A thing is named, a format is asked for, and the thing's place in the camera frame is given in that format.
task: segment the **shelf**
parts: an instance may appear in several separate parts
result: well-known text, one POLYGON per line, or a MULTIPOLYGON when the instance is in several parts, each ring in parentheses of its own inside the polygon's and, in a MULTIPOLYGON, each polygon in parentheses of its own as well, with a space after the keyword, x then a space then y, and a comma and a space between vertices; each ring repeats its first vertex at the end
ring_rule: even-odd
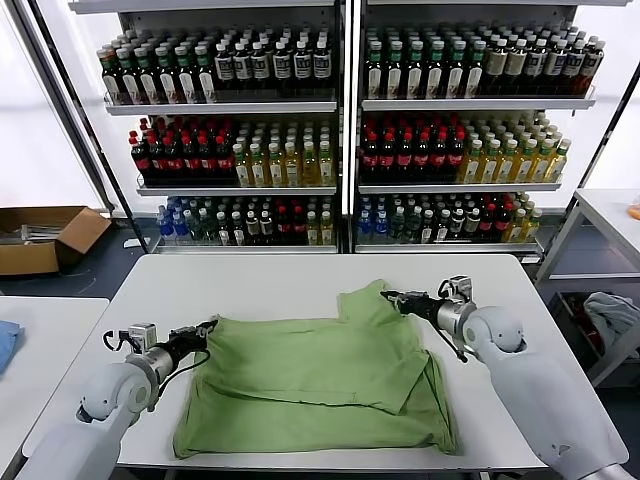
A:
POLYGON ((595 103, 592 86, 585 98, 437 98, 433 100, 363 100, 365 112, 407 110, 587 110, 595 103))
POLYGON ((273 247, 221 247, 215 245, 159 245, 154 253, 206 255, 320 255, 338 253, 334 245, 273 247))
POLYGON ((331 7, 332 0, 79 0, 69 2, 78 15, 221 8, 331 7))
POLYGON ((552 192, 560 188, 561 183, 481 183, 450 185, 359 185, 363 194, 384 193, 471 193, 471 192, 552 192))
POLYGON ((336 187, 308 188, 240 188, 240 187, 147 187, 142 184, 136 189, 142 197, 208 197, 208 196, 276 196, 276 195, 335 195, 336 187))
POLYGON ((356 245, 356 253, 511 253, 541 254, 538 243, 428 243, 356 245))
POLYGON ((112 105, 107 112, 113 116, 126 115, 226 115, 240 113, 331 113, 338 102, 238 102, 194 103, 174 105, 112 105))

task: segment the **folded shirt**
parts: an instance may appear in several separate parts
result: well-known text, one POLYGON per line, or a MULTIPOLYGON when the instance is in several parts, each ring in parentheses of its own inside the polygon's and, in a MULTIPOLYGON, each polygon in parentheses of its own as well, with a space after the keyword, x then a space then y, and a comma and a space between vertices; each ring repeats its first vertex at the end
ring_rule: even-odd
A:
MULTIPOLYGON (((336 319, 220 318, 173 438, 177 457, 435 445, 454 452, 438 362, 382 280, 338 299, 336 319)), ((195 361, 203 358, 196 355, 195 361)))

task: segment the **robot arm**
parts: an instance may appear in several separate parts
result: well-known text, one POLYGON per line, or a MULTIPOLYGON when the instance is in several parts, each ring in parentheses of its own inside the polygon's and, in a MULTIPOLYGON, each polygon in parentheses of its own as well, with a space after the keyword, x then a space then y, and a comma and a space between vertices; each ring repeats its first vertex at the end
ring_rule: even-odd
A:
POLYGON ((173 331, 168 342, 146 351, 134 349, 141 353, 107 365, 85 387, 75 421, 47 433, 16 479, 107 480, 127 429, 143 410, 153 411, 180 360, 195 351, 206 352, 207 334, 216 324, 173 331))
MULTIPOLYGON (((607 425, 596 407, 583 401, 575 379, 527 345, 522 324, 505 309, 478 309, 471 300, 468 277, 447 282, 449 289, 441 287, 438 299, 424 292, 382 294, 401 313, 415 313, 438 333, 448 332, 453 343, 473 349, 489 369, 500 401, 542 462, 567 480, 633 480, 616 463, 607 425)), ((452 347, 464 357, 462 350, 452 347)))

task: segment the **blue cloth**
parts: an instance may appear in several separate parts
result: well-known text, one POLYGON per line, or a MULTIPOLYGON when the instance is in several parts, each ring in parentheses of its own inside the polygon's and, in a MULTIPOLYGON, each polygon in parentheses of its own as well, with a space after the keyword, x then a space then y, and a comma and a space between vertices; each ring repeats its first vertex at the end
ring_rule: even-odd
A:
POLYGON ((11 360, 19 333, 20 325, 0 320, 0 373, 4 372, 9 360, 11 360))

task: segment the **white wall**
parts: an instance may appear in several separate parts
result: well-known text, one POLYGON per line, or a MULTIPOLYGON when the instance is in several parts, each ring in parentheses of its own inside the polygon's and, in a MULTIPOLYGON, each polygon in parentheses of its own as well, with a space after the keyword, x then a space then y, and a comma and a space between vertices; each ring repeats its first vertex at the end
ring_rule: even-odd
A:
POLYGON ((0 207, 104 208, 0 6, 0 207))

